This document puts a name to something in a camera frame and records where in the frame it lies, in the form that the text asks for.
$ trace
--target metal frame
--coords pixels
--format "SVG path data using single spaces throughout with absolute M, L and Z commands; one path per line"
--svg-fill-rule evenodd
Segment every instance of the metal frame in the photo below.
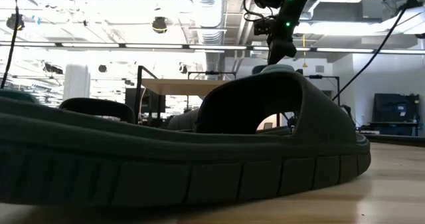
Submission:
M 140 97 L 141 95 L 141 76 L 143 74 L 143 70 L 149 74 L 150 76 L 152 76 L 155 79 L 158 79 L 158 77 L 156 77 L 150 70 L 148 70 L 147 68 L 145 68 L 143 65 L 139 65 L 137 67 L 137 86 L 135 88 L 135 96 L 136 99 L 134 101 L 134 115 L 135 115 L 135 119 L 136 119 L 136 124 L 137 121 L 139 120 L 139 113 L 140 113 L 140 102 L 141 99 L 137 98 Z M 149 118 L 147 119 L 147 125 L 150 126 L 152 123 L 152 95 L 151 95 L 152 91 L 149 90 Z M 158 94 L 158 110 L 157 110 L 157 119 L 160 120 L 161 119 L 161 101 L 162 101 L 162 95 Z
M 187 79 L 190 79 L 191 74 L 205 74 L 205 75 L 220 75 L 220 74 L 233 74 L 234 79 L 236 79 L 236 72 L 218 72 L 218 71 L 205 71 L 205 72 L 197 72 L 191 71 L 187 73 Z
M 340 90 L 340 84 L 339 84 L 339 76 L 322 76 L 322 75 L 305 75 L 304 77 L 306 78 L 310 78 L 310 79 L 324 79 L 324 78 L 334 78 L 337 80 L 337 94 L 339 94 L 339 90 Z M 338 96 L 337 98 L 337 103 L 338 106 L 341 105 L 341 97 Z

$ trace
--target dark green slide sandal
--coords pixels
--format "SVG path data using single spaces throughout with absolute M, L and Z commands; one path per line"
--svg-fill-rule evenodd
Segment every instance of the dark green slide sandal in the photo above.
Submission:
M 257 89 L 263 97 L 252 97 Z M 299 112 L 291 136 L 255 134 Z M 228 122 L 231 116 L 235 122 Z M 213 90 L 195 133 L 0 98 L 0 202 L 149 207 L 289 195 L 367 170 L 369 141 L 302 75 L 257 74 Z

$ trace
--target exposed ductwork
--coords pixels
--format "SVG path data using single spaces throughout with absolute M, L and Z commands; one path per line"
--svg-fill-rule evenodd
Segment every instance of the exposed ductwork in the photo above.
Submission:
M 304 6 L 303 13 L 301 14 L 301 20 L 310 20 L 313 18 L 313 11 L 317 7 L 317 5 L 321 2 L 321 0 L 308 0 Z
M 204 45 L 223 44 L 223 32 L 215 28 L 222 26 L 222 16 L 224 12 L 224 0 L 193 0 L 197 8 L 196 23 L 205 28 L 198 32 L 198 39 Z M 224 54 L 206 53 L 207 71 L 224 70 Z

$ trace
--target rubber tread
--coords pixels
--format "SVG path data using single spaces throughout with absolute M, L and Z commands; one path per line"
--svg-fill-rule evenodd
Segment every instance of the rubber tread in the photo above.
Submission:
M 0 146 L 0 202 L 25 205 L 151 207 L 271 198 L 353 179 L 370 154 L 147 162 Z

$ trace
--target table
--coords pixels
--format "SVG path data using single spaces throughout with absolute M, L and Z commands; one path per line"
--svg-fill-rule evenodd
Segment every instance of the table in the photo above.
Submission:
M 184 80 L 143 78 L 141 84 L 159 95 L 206 96 L 228 80 Z
M 394 223 L 425 220 L 425 148 L 372 144 L 352 182 L 269 200 L 155 209 L 71 209 L 0 204 L 1 224 Z
M 383 128 L 383 127 L 411 127 L 413 128 L 412 136 L 417 137 L 419 134 L 419 123 L 417 122 L 371 122 L 371 128 Z

